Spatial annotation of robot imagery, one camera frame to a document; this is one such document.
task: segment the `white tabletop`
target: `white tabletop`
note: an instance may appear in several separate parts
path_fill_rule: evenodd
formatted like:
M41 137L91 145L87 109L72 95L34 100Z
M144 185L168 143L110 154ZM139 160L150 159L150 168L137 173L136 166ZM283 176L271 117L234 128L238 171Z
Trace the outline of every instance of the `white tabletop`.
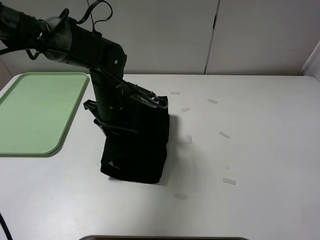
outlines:
M317 80L125 79L169 98L171 136L163 185L110 180L100 173L105 136L81 104L58 154L0 158L0 212L14 240L90 235L320 239ZM91 83L82 103L87 99L95 99ZM1 230L0 239L5 239Z

